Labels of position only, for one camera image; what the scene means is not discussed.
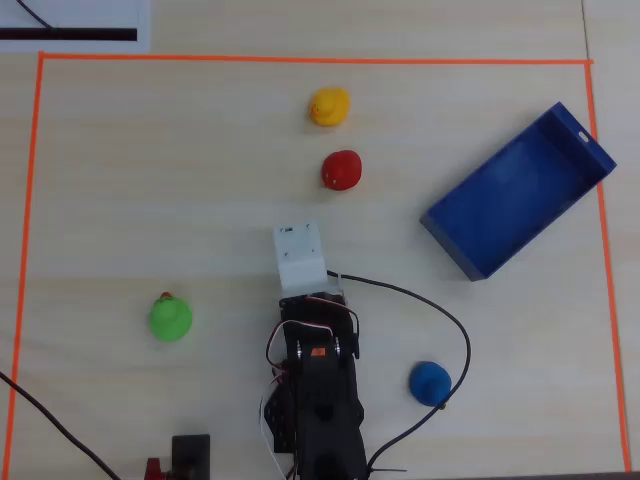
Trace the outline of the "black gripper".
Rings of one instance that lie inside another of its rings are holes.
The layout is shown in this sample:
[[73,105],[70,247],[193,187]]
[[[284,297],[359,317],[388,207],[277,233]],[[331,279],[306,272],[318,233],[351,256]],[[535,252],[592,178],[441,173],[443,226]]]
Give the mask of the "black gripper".
[[317,292],[281,299],[278,329],[284,335],[287,356],[305,349],[332,345],[337,354],[360,358],[360,320],[342,294]]

